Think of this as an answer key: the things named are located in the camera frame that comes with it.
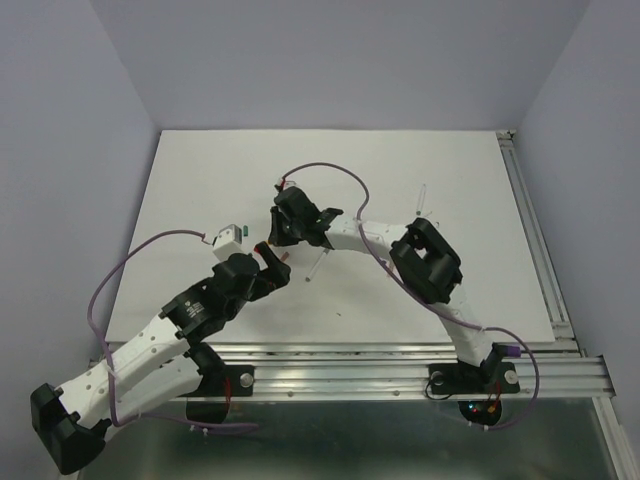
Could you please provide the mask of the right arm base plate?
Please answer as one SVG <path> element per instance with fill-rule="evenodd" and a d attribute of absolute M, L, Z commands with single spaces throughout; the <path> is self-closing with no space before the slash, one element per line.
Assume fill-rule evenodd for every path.
<path fill-rule="evenodd" d="M 521 351 L 514 346 L 494 343 L 488 358 L 479 367 L 461 360 L 431 364 L 425 396 L 431 400 L 447 400 L 471 395 L 472 400 L 458 401 L 464 419 L 482 427 L 496 427 L 503 410 L 502 395 L 520 392 L 515 365 L 509 362 L 520 356 Z"/>

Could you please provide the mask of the dark green marker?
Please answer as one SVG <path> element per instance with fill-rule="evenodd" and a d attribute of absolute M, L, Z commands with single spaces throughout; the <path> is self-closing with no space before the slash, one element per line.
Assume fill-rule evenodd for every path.
<path fill-rule="evenodd" d="M 426 191 L 427 191 L 427 186 L 425 184 L 422 184 L 420 187 L 418 199 L 416 202 L 415 214 L 417 216 L 423 215 L 425 201 L 426 201 Z"/>

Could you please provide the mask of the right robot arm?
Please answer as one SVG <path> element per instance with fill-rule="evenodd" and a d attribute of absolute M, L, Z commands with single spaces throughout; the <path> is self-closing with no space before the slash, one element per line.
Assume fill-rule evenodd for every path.
<path fill-rule="evenodd" d="M 496 378 L 504 351 L 471 320 L 461 259 L 424 218 L 408 225 L 363 221 L 340 209 L 323 211 L 287 182 L 276 188 L 269 241 L 275 246 L 305 242 L 329 251 L 371 255 L 420 304 L 429 307 L 450 337 L 463 384 L 482 390 Z"/>

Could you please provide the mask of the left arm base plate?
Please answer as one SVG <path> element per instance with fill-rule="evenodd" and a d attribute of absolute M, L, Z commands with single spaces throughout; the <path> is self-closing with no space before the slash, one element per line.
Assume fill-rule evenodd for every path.
<path fill-rule="evenodd" d="M 187 352 L 164 362 L 158 369 L 159 385 L 152 391 L 151 409 L 139 416 L 184 424 L 191 430 L 205 435 L 240 435 L 254 432 L 256 423 L 228 423 L 231 400 L 236 395 L 250 395 L 251 386 L 243 386 L 242 379 L 252 377 L 252 367 L 230 367 L 224 363 L 214 349 L 199 343 Z M 223 404 L 218 407 L 207 404 L 200 408 L 187 408 L 183 416 L 157 413 L 156 408 L 178 397 L 220 397 Z"/>

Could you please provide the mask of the grey cap marker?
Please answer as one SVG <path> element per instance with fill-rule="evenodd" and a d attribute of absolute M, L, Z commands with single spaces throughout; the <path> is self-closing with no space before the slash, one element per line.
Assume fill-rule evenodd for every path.
<path fill-rule="evenodd" d="M 320 266 L 322 265 L 322 263 L 324 262 L 324 260 L 326 259 L 326 257 L 328 256 L 329 253 L 330 253 L 329 249 L 324 249 L 319 254 L 318 258 L 315 260 L 315 262 L 313 263 L 312 267 L 310 268 L 310 270 L 308 271 L 308 273 L 305 276 L 305 281 L 306 282 L 311 282 L 313 280 L 313 278 L 317 274 Z"/>

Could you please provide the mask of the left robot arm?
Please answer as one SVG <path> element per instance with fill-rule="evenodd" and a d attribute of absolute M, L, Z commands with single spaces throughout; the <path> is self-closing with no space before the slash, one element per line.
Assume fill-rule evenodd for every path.
<path fill-rule="evenodd" d="M 265 242 L 239 251 L 161 308 L 85 373 L 30 395 L 32 426 L 62 475 L 104 450 L 110 433 L 165 402 L 198 391 L 228 396 L 233 379 L 206 338 L 255 302 L 288 285 L 291 268 Z"/>

